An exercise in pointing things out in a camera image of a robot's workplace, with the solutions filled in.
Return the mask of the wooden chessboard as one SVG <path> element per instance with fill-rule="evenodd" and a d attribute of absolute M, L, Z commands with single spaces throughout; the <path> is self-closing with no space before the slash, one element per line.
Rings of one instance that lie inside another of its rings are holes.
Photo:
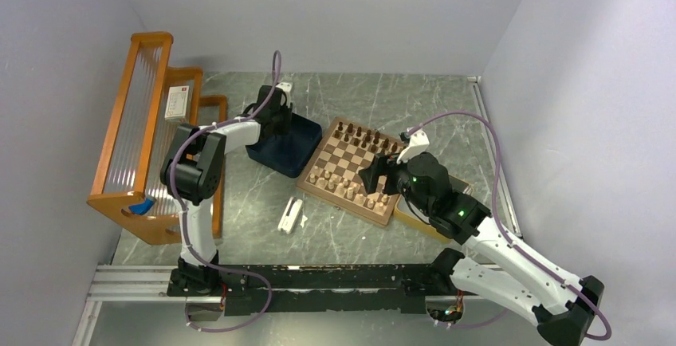
<path fill-rule="evenodd" d="M 328 126 L 296 186 L 303 192 L 348 211 L 377 226 L 390 222 L 398 195 L 381 192 L 385 178 L 379 178 L 376 193 L 367 194 L 358 171 L 368 167 L 377 153 L 391 155 L 406 147 L 400 139 L 385 135 L 343 117 L 336 117 Z M 330 171 L 329 181 L 324 172 Z M 346 199 L 349 187 L 354 187 L 353 200 Z"/>

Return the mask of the dark blue tray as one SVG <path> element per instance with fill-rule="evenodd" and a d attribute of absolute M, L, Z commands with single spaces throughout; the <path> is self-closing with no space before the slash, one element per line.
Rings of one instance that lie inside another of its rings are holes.
<path fill-rule="evenodd" d="M 322 127 L 295 112 L 287 134 L 270 136 L 246 147 L 250 159 L 292 179 L 297 178 L 322 140 Z"/>

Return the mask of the blue object on rack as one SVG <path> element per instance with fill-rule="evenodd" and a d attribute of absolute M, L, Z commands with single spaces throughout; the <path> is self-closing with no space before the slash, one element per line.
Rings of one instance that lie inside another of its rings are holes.
<path fill-rule="evenodd" d="M 145 215 L 155 205 L 155 199 L 152 197 L 146 198 L 143 202 L 130 205 L 128 210 L 132 214 Z"/>

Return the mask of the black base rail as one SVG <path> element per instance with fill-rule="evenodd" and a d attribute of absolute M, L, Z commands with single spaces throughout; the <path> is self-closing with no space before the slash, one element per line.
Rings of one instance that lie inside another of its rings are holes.
<path fill-rule="evenodd" d="M 431 302 L 454 302 L 457 289 L 431 264 L 227 265 L 222 271 L 179 266 L 169 297 L 223 303 L 224 316 L 394 310 L 425 314 Z"/>

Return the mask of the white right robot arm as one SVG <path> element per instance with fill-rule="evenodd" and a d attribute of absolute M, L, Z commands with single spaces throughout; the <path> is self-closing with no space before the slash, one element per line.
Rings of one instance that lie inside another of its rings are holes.
<path fill-rule="evenodd" d="M 359 176 L 367 193 L 383 181 L 384 194 L 401 195 L 438 233 L 500 267 L 491 270 L 460 251 L 445 250 L 430 272 L 437 292 L 456 288 L 484 297 L 526 319 L 551 345 L 611 337 L 611 325 L 599 309 L 603 283 L 569 273 L 511 237 L 489 208 L 454 190 L 447 169 L 432 154 L 406 161 L 378 154 Z"/>

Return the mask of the white stapler-like device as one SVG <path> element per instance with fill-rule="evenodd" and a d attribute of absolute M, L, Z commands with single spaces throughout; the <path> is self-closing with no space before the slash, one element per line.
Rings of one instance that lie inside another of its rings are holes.
<path fill-rule="evenodd" d="M 277 225 L 277 230 L 286 234 L 293 231 L 299 216 L 301 215 L 303 200 L 291 197 L 282 212 L 282 216 Z"/>

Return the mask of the orange wooden rack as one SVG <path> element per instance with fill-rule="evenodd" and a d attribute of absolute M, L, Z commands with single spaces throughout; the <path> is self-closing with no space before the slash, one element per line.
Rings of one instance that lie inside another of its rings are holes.
<path fill-rule="evenodd" d="M 160 181 L 160 171 L 178 127 L 164 119 L 168 89 L 190 87 L 187 122 L 196 124 L 200 108 L 218 109 L 227 116 L 225 96 L 201 94 L 199 67 L 171 67 L 173 37 L 168 32 L 131 36 L 119 91 L 112 110 L 88 205 L 149 245 L 179 243 L 179 217 L 172 197 Z M 145 214 L 128 207 L 155 199 Z"/>

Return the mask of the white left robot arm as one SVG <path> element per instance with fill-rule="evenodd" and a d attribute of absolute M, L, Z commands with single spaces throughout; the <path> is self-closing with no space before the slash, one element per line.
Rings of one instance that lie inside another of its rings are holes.
<path fill-rule="evenodd" d="M 262 86 L 258 99 L 234 118 L 211 125 L 180 124 L 171 142 L 160 180 L 179 210 L 182 249 L 178 271 L 202 295 L 216 291 L 221 273 L 214 265 L 218 251 L 211 232 L 210 204 L 221 183 L 226 155 L 291 126 L 293 85 Z"/>

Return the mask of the yellow tray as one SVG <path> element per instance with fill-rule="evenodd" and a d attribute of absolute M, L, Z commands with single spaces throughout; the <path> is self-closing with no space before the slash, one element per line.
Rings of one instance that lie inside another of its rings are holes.
<path fill-rule="evenodd" d="M 473 186 L 466 182 L 463 179 L 459 179 L 453 175 L 449 176 L 450 178 L 450 184 L 454 188 L 455 191 L 460 191 L 463 193 L 466 193 L 468 195 L 471 195 L 473 192 Z M 397 203 L 394 208 L 394 213 L 393 216 L 400 222 L 408 225 L 409 227 L 420 231 L 421 233 L 424 233 L 427 236 L 430 236 L 439 242 L 443 244 L 449 244 L 451 243 L 451 240 L 449 238 L 444 237 L 440 233 L 437 232 L 435 228 L 432 226 L 424 223 L 421 221 L 418 216 L 421 216 L 420 212 L 417 211 L 414 213 L 407 205 L 406 200 L 402 197 L 399 196 L 397 199 Z"/>

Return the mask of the white card box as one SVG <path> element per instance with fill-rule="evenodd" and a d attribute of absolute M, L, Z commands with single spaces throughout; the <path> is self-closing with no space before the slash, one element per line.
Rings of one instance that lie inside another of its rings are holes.
<path fill-rule="evenodd" d="M 190 87 L 187 85 L 172 86 L 168 89 L 164 119 L 166 121 L 183 121 L 187 117 L 187 105 L 190 99 Z"/>

